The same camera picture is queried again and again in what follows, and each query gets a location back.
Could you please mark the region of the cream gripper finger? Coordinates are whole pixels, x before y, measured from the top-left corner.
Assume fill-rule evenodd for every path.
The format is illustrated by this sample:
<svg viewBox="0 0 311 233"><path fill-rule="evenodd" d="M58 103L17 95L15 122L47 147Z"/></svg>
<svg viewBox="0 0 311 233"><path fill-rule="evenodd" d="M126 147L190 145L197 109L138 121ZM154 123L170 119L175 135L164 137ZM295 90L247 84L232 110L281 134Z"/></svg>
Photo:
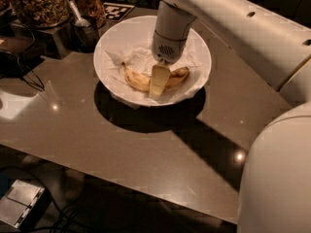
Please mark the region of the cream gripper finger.
<svg viewBox="0 0 311 233"><path fill-rule="evenodd" d="M158 64L153 66L150 81L150 96L152 98L157 98L162 94L169 76L169 65L165 62L158 62Z"/></svg>

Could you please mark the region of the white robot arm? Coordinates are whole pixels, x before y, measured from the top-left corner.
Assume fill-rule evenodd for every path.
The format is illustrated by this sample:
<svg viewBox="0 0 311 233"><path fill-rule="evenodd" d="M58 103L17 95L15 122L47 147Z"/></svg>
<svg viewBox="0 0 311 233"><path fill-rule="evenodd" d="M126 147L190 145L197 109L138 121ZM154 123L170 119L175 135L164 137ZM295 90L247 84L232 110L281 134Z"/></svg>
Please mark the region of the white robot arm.
<svg viewBox="0 0 311 233"><path fill-rule="evenodd" d="M308 28L247 0L161 0L153 54L176 62L199 19L292 109L249 150L237 233L311 233L311 62Z"/></svg>

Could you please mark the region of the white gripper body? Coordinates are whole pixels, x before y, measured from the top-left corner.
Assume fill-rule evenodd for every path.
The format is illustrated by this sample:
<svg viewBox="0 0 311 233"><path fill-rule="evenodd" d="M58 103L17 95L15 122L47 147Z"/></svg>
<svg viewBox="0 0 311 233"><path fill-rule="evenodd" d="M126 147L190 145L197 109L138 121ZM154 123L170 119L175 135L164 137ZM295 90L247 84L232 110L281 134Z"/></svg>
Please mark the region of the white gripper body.
<svg viewBox="0 0 311 233"><path fill-rule="evenodd" d="M176 63L183 54L194 21L192 14L161 1L152 42L154 58L169 64Z"/></svg>

